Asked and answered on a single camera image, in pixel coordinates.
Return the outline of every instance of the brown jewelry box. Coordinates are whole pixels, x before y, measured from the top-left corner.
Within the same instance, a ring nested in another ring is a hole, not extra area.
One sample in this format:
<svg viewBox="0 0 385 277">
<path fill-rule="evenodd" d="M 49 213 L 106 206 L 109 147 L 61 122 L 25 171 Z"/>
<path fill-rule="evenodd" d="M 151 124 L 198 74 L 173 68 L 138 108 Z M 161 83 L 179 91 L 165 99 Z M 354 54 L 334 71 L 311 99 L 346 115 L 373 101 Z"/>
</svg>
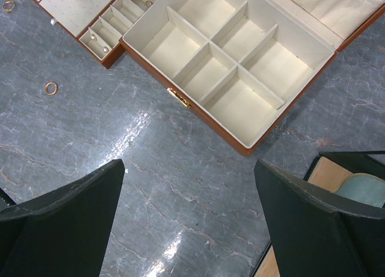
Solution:
<svg viewBox="0 0 385 277">
<path fill-rule="evenodd" d="M 242 155 L 385 12 L 384 0 L 97 0 L 73 26 L 56 8 L 68 0 L 35 1 L 106 68 L 126 50 Z"/>
</svg>

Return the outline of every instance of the brass clasp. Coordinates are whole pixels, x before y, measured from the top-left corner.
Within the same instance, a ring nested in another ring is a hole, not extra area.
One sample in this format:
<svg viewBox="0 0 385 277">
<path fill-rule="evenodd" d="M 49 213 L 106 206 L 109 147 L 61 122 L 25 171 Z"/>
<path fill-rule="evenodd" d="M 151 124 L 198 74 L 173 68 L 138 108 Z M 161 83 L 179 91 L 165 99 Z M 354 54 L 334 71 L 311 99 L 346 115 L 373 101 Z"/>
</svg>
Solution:
<svg viewBox="0 0 385 277">
<path fill-rule="evenodd" d="M 179 102 L 181 102 L 188 110 L 191 108 L 191 104 L 189 104 L 183 97 L 178 94 L 172 88 L 167 89 L 168 93 L 171 94 L 174 98 L 176 98 Z"/>
</svg>

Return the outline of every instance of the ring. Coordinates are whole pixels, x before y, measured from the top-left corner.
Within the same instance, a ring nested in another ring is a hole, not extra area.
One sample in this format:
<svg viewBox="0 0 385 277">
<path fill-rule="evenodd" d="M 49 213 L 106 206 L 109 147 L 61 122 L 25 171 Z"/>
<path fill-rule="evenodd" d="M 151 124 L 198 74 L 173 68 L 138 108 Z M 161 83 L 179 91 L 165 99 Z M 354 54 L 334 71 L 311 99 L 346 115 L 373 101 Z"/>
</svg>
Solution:
<svg viewBox="0 0 385 277">
<path fill-rule="evenodd" d="M 54 92 L 49 93 L 49 92 L 48 92 L 48 88 L 49 88 L 51 85 L 53 85 L 53 86 L 55 87 L 55 90 L 54 90 Z M 54 83 L 54 82 L 49 82 L 49 83 L 46 84 L 46 87 L 44 88 L 44 91 L 45 91 L 48 95 L 54 95 L 54 94 L 56 94 L 56 92 L 58 92 L 58 85 L 57 85 L 56 83 Z"/>
<path fill-rule="evenodd" d="M 11 8 L 6 8 L 6 6 L 7 6 L 7 5 L 10 5 L 10 4 L 12 5 Z M 5 12 L 7 12 L 7 13 L 11 12 L 15 7 L 16 7 L 16 3 L 13 2 L 13 1 L 7 1 L 6 3 L 4 3 L 4 4 L 2 5 L 2 9 L 3 9 Z"/>
</svg>

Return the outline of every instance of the compartment divider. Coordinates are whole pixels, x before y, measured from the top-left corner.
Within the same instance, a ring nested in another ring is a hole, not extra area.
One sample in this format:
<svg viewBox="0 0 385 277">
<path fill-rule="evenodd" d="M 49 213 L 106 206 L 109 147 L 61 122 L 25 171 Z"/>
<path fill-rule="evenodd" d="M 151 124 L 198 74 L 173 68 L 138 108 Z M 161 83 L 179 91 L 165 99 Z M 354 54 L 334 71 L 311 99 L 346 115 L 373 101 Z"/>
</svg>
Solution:
<svg viewBox="0 0 385 277">
<path fill-rule="evenodd" d="M 154 3 L 154 0 L 131 0 L 131 1 L 137 4 L 144 11 L 147 11 L 147 9 L 149 8 L 146 5 L 146 1 L 151 1 L 152 3 Z"/>
<path fill-rule="evenodd" d="M 275 35 L 277 31 L 278 25 L 275 24 L 266 34 L 265 36 L 260 40 L 259 43 L 257 43 L 253 48 L 250 49 L 248 53 L 246 53 L 245 56 L 241 58 L 239 63 L 242 66 L 245 66 Z"/>
<path fill-rule="evenodd" d="M 128 4 L 128 7 L 130 10 L 134 12 L 135 15 L 140 14 L 142 15 L 144 13 L 144 10 L 140 8 L 136 3 L 134 3 L 132 0 L 123 0 L 123 6 L 125 4 Z"/>
<path fill-rule="evenodd" d="M 108 53 L 110 53 L 111 51 L 112 51 L 112 47 L 110 47 L 110 45 L 100 36 L 100 35 L 98 35 L 98 33 L 96 33 L 95 31 L 93 31 L 93 29 L 91 28 L 91 27 L 88 27 L 88 30 L 89 30 L 89 32 L 90 32 L 90 34 L 92 35 L 95 35 L 96 36 L 96 40 L 91 40 L 91 41 L 96 41 L 97 42 L 97 44 L 101 47 L 101 48 L 103 48 L 103 47 L 107 47 L 108 48 L 108 52 L 107 52 L 107 54 Z"/>
<path fill-rule="evenodd" d="M 210 38 L 211 41 L 218 43 L 223 37 L 226 36 L 235 25 L 242 20 L 246 15 L 248 2 L 245 1 L 242 5 L 234 11 L 234 13 L 226 20 L 225 23 L 219 28 L 219 30 Z"/>
<path fill-rule="evenodd" d="M 172 77 L 172 80 L 179 84 L 186 76 L 207 56 L 209 53 L 209 42 L 207 41 L 204 45 L 202 45 L 197 52 L 191 57 L 190 61 L 184 65 L 181 70 L 175 73 L 175 76 Z"/>
<path fill-rule="evenodd" d="M 133 23 L 126 16 L 124 16 L 118 9 L 116 9 L 112 5 L 110 7 L 112 9 L 112 14 L 114 15 L 114 17 L 116 17 L 116 19 L 118 19 L 121 23 L 126 25 L 128 28 L 130 28 L 133 25 Z"/>
<path fill-rule="evenodd" d="M 238 66 L 238 77 L 276 110 L 286 103 L 243 66 Z"/>
<path fill-rule="evenodd" d="M 116 0 L 111 6 L 119 10 L 131 23 L 136 22 L 144 13 L 143 9 L 131 0 Z"/>
<path fill-rule="evenodd" d="M 198 103 L 204 107 L 209 101 L 236 75 L 238 66 L 233 66 L 208 92 L 205 93 Z"/>
<path fill-rule="evenodd" d="M 119 42 L 119 38 L 121 37 L 120 34 L 116 34 L 113 30 L 109 30 L 108 26 L 104 25 L 105 20 L 101 17 L 98 18 L 98 20 L 92 24 L 90 27 L 94 33 L 99 36 L 101 39 L 103 39 L 110 47 L 115 47 L 116 44 Z"/>
<path fill-rule="evenodd" d="M 109 24 L 105 19 L 103 19 L 101 16 L 99 16 L 99 19 L 100 19 L 101 23 L 103 24 L 103 26 L 105 28 L 107 28 L 108 31 L 110 31 L 112 34 L 114 34 L 118 38 L 122 37 L 123 34 L 120 33 L 119 31 L 117 31 L 115 29 L 115 27 L 113 27 L 111 24 Z"/>
<path fill-rule="evenodd" d="M 191 25 L 186 19 L 184 19 L 178 12 L 174 11 L 170 6 L 167 6 L 168 18 L 172 24 L 178 27 L 183 33 L 188 35 L 199 45 L 208 41 L 208 38 L 204 36 L 196 27 Z"/>
<path fill-rule="evenodd" d="M 221 63 L 223 63 L 228 69 L 238 64 L 238 62 L 234 58 L 227 54 L 227 52 L 221 49 L 217 44 L 215 44 L 211 40 L 209 41 L 209 43 L 211 47 L 212 56 L 218 59 Z"/>
</svg>

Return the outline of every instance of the marble floor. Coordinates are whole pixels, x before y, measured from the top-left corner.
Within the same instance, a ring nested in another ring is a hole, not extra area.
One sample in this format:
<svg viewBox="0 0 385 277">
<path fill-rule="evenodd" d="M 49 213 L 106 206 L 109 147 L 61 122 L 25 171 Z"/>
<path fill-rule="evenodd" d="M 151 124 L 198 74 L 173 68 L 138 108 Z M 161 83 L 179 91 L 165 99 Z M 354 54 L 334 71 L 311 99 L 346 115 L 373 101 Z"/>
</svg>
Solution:
<svg viewBox="0 0 385 277">
<path fill-rule="evenodd" d="M 242 157 L 129 56 L 106 70 L 31 0 L 14 1 L 0 12 L 0 187 L 19 203 L 122 158 L 101 276 L 247 277 L 269 240 L 258 158 L 303 176 L 319 151 L 384 149 L 384 16 Z"/>
</svg>

